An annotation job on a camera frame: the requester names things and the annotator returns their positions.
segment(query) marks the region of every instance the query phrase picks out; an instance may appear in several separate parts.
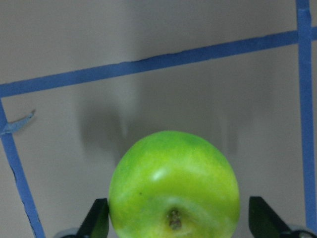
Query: black clamp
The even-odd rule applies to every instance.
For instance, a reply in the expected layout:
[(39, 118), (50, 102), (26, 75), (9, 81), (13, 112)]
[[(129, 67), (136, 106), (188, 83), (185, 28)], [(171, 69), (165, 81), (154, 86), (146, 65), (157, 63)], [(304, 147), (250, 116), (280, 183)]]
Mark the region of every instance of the black clamp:
[(96, 199), (77, 234), (62, 238), (107, 238), (109, 207), (106, 198)]
[(290, 228), (262, 197), (250, 197), (249, 228), (254, 238), (317, 238), (307, 228)]

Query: green apple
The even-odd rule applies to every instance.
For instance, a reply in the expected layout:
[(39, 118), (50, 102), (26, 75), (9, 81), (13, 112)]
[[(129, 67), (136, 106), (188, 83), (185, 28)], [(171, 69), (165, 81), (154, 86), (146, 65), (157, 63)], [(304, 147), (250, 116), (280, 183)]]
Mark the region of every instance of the green apple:
[(110, 183), (109, 214), (120, 238), (229, 238), (239, 212), (238, 184), (226, 158), (184, 132), (139, 140)]

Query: tape strip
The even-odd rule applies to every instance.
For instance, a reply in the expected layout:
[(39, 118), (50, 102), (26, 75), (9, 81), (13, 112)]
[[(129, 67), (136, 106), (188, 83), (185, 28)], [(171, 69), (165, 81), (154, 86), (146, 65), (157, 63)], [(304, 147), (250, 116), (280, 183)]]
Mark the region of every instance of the tape strip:
[[(2, 102), (0, 101), (0, 128), (5, 127), (5, 125), (7, 125), (7, 120), (3, 110)], [(9, 165), (13, 171), (16, 187), (18, 189), (26, 215), (32, 227), (33, 234), (36, 238), (45, 238), (44, 230), (39, 220), (39, 215), (36, 210), (29, 185), (22, 168), (13, 136), (11, 133), (5, 133), (0, 137)]]
[(0, 133), (0, 135), (13, 134), (17, 132), (22, 127), (24, 127), (33, 116), (34, 116), (34, 112), (30, 113), (26, 118), (23, 118), (15, 122), (7, 123), (5, 127), (3, 128), (2, 132)]
[(309, 0), (296, 0), (296, 8), (306, 226), (317, 233), (312, 93), (312, 28)]
[(139, 61), (122, 62), (39, 77), (0, 85), (0, 97), (8, 97), (275, 47), (288, 46), (296, 44), (297, 41), (297, 31), (289, 31), (264, 37), (187, 50), (175, 54), (161, 55)]

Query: apple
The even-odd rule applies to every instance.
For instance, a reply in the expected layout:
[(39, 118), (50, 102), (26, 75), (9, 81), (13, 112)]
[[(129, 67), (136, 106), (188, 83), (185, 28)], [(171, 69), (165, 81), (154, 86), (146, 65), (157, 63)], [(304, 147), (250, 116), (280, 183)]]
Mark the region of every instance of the apple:
[(229, 238), (239, 212), (229, 162), (185, 132), (160, 131), (139, 140), (110, 182), (109, 214), (120, 238)]

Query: apple stem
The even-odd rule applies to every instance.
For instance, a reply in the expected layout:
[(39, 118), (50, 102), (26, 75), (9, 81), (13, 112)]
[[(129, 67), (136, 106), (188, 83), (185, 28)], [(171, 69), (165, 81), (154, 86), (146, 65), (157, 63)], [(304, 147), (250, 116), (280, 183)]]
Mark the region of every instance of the apple stem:
[(172, 230), (179, 230), (182, 228), (182, 222), (180, 219), (181, 216), (178, 210), (176, 209), (171, 210), (168, 217), (169, 217), (169, 227), (171, 227)]

